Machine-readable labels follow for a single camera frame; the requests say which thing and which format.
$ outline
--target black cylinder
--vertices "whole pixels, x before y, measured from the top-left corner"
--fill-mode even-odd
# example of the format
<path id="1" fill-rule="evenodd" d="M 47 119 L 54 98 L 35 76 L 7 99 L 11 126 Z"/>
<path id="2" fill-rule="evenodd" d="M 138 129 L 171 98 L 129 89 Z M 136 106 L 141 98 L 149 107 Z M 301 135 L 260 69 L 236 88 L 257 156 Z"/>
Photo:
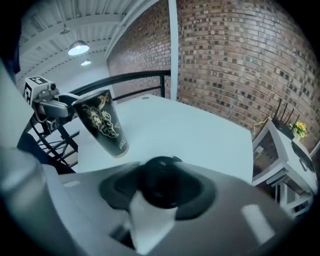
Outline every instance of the black cylinder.
<path id="1" fill-rule="evenodd" d="M 120 158 L 128 152 L 129 145 L 109 90 L 81 97 L 72 106 L 87 130 L 110 155 Z"/>
<path id="2" fill-rule="evenodd" d="M 159 156 L 140 167 L 138 189 L 149 204 L 172 209 L 192 201 L 201 193 L 200 182 L 174 162 L 181 161 Z"/>

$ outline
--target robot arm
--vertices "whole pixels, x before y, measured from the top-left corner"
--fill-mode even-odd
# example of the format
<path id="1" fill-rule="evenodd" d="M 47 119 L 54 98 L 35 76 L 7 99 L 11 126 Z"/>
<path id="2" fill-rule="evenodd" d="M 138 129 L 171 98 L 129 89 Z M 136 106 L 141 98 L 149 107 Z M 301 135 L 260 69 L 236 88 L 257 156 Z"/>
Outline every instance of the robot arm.
<path id="1" fill-rule="evenodd" d="M 34 109 L 45 134 L 73 119 L 75 111 L 71 104 L 79 98 L 71 93 L 59 94 L 56 84 L 42 76 L 25 78 L 23 97 Z"/>

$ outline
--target ceiling light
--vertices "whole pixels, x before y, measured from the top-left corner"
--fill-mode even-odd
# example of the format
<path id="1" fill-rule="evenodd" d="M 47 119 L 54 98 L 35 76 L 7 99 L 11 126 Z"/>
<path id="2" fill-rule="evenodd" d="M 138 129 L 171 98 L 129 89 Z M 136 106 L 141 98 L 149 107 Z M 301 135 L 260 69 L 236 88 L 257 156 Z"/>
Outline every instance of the ceiling light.
<path id="1" fill-rule="evenodd" d="M 65 35 L 65 34 L 68 34 L 70 31 L 71 31 L 71 28 L 64 25 L 63 29 L 59 32 L 59 34 Z"/>
<path id="2" fill-rule="evenodd" d="M 89 59 L 84 59 L 82 62 L 81 62 L 81 66 L 86 66 L 86 65 L 89 65 L 91 64 L 91 61 Z"/>
<path id="3" fill-rule="evenodd" d="M 75 41 L 70 45 L 68 54 L 71 56 L 84 54 L 89 50 L 89 46 L 82 40 Z"/>

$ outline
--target white pillar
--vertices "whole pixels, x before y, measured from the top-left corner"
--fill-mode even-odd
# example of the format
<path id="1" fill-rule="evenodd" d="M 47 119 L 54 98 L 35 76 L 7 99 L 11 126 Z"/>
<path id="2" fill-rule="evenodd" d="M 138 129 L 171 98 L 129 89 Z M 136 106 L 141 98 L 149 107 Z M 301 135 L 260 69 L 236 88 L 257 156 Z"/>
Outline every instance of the white pillar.
<path id="1" fill-rule="evenodd" d="M 318 141 L 318 143 L 315 145 L 315 147 L 313 148 L 313 150 L 310 153 L 310 156 L 313 157 L 313 155 L 320 150 L 320 140 Z"/>
<path id="2" fill-rule="evenodd" d="M 168 0 L 170 18 L 170 40 L 171 40 L 171 100 L 177 100 L 178 90 L 178 14 L 176 0 Z"/>

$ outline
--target flower pot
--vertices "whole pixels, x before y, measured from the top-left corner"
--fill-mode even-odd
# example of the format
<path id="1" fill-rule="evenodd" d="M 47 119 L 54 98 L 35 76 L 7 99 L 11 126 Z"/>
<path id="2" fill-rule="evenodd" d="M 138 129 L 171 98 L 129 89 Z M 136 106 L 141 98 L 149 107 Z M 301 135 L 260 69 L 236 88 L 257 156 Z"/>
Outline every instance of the flower pot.
<path id="1" fill-rule="evenodd" d="M 298 133 L 296 133 L 295 131 L 293 131 L 293 134 L 294 134 L 294 138 L 293 138 L 293 142 L 299 142 L 301 137 L 299 136 Z"/>

